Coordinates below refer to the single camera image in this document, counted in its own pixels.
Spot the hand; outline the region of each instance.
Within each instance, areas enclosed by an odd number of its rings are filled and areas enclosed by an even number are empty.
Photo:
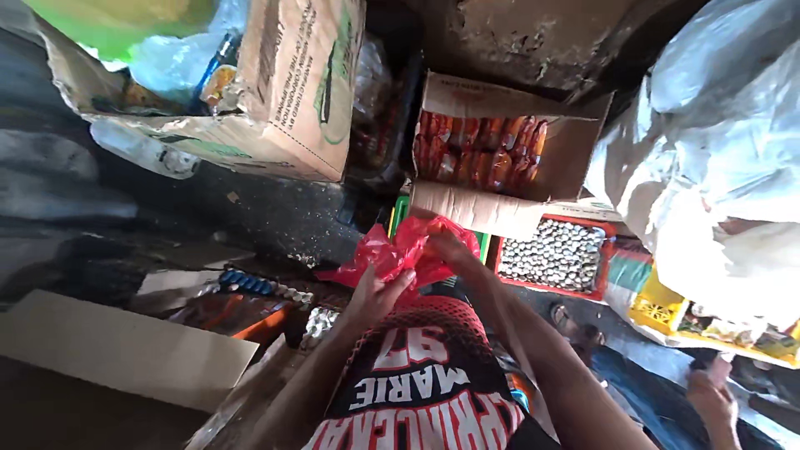
[[[343,329],[362,333],[389,314],[400,294],[414,281],[414,269],[403,271],[396,279],[383,283],[375,278],[375,266],[370,265],[355,287],[353,297],[336,324]]]
[[[465,259],[475,259],[470,249],[450,231],[430,235],[428,244],[436,250],[439,258],[450,266]]]
[[[715,449],[739,448],[736,436],[738,404],[725,385],[729,373],[730,363],[717,358],[708,372],[696,370],[689,374],[686,398],[706,425]]]

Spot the yellow plastic crate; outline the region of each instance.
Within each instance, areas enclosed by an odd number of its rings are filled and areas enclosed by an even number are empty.
[[[689,304],[689,300],[658,281],[658,273],[654,265],[650,278],[647,279],[642,291],[630,305],[628,316],[637,325],[650,327],[676,342],[690,344],[691,347],[713,348],[785,368],[800,368],[800,360],[793,355],[776,358],[757,348],[740,347],[692,331],[678,331]],[[795,328],[793,337],[795,334],[800,335],[800,327]]]
[[[628,316],[639,325],[646,325],[663,335],[676,335],[689,307],[689,300],[658,281],[655,265],[642,291],[636,295]]]

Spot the open cardboard box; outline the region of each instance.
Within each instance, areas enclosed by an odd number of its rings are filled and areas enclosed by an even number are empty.
[[[75,113],[109,121],[238,172],[311,181],[342,177],[350,136],[363,0],[253,0],[234,89],[241,114],[140,117],[101,112],[122,97],[109,72],[42,18],[53,83]]]
[[[108,388],[214,412],[258,344],[32,291],[0,314],[0,355]]]
[[[546,119],[549,129],[538,173],[524,199],[415,180],[411,207],[444,215],[469,230],[512,239],[532,239],[545,213],[597,218],[600,211],[575,202],[612,97],[605,95],[577,108],[503,86],[430,72],[422,94],[423,110],[460,118],[535,115]]]

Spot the green plastic bag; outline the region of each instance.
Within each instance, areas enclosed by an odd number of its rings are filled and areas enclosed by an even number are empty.
[[[149,36],[202,33],[218,0],[23,0],[69,38],[98,50],[103,61],[130,62],[130,48]]]

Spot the green plastic crate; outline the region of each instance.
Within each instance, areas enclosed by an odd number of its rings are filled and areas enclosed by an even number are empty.
[[[390,238],[394,237],[394,233],[397,232],[398,224],[408,217],[409,201],[408,195],[401,195],[398,197],[398,201],[394,203],[392,216],[389,219]],[[473,233],[475,233],[475,237],[478,238],[478,243],[481,245],[481,262],[486,264],[486,256],[489,254],[489,241],[492,239],[492,235],[481,233],[480,231],[473,231]]]

